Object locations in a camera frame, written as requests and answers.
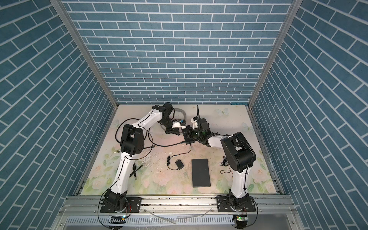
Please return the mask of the black power adapter with cord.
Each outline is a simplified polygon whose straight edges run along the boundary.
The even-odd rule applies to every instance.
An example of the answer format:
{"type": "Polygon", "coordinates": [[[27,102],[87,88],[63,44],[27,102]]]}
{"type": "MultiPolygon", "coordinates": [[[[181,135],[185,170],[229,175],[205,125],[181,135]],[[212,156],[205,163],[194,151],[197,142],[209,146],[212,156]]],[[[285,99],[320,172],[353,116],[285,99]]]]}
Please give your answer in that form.
{"type": "Polygon", "coordinates": [[[187,152],[183,152],[183,153],[180,153],[180,154],[175,154],[173,156],[168,156],[167,157],[167,167],[168,167],[168,169],[170,169],[172,171],[177,171],[177,170],[183,169],[184,168],[184,164],[183,164],[183,162],[181,160],[177,160],[175,162],[175,165],[177,166],[176,169],[173,169],[173,168],[170,167],[170,160],[171,160],[171,158],[174,158],[174,157],[178,157],[178,156],[181,156],[181,155],[189,154],[191,152],[191,150],[192,150],[192,144],[190,144],[190,149],[187,152]]]}

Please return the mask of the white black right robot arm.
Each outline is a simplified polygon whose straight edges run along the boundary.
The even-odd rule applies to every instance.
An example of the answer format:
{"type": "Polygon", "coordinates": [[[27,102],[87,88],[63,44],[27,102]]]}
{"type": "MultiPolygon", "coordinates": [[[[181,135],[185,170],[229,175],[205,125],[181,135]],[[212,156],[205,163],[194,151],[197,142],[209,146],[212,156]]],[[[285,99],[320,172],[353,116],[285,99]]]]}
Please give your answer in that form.
{"type": "Polygon", "coordinates": [[[207,147],[221,148],[233,173],[230,196],[241,199],[248,195],[247,175],[256,161],[256,153],[241,132],[232,135],[212,132],[204,118],[191,119],[192,127],[182,129],[186,144],[201,143],[207,147]]]}

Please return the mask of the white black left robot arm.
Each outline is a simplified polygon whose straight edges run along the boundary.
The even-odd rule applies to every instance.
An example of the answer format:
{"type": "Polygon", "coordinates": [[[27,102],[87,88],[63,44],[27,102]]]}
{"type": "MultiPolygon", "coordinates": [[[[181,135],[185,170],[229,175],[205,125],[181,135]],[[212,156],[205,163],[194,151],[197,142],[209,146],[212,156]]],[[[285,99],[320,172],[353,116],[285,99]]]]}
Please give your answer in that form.
{"type": "Polygon", "coordinates": [[[155,105],[139,121],[125,124],[122,131],[120,146],[121,159],[117,169],[117,174],[113,185],[104,194],[104,199],[114,203],[124,203],[127,193],[128,181],[130,174],[133,172],[134,161],[145,147],[144,130],[148,130],[153,125],[159,123],[166,127],[165,132],[168,134],[179,135],[181,128],[179,122],[174,122],[170,115],[174,108],[171,103],[165,103],[163,106],[155,105]]]}

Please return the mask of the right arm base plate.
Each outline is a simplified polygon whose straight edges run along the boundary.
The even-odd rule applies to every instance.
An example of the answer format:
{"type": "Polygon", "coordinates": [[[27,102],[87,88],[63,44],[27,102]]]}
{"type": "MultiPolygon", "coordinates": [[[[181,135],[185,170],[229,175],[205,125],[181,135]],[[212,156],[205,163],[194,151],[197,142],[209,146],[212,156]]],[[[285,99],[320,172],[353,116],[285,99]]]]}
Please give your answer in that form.
{"type": "Polygon", "coordinates": [[[256,206],[252,196],[236,198],[233,195],[216,196],[218,212],[255,212],[256,206]]]}

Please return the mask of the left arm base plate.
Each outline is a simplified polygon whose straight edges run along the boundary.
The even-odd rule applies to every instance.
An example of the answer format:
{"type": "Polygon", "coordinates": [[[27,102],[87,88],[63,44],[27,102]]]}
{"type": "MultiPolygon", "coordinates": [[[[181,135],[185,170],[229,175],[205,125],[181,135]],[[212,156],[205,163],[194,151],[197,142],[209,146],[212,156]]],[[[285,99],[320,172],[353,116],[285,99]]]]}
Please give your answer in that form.
{"type": "Polygon", "coordinates": [[[101,213],[139,213],[141,197],[123,197],[116,199],[103,198],[100,202],[101,213]]]}

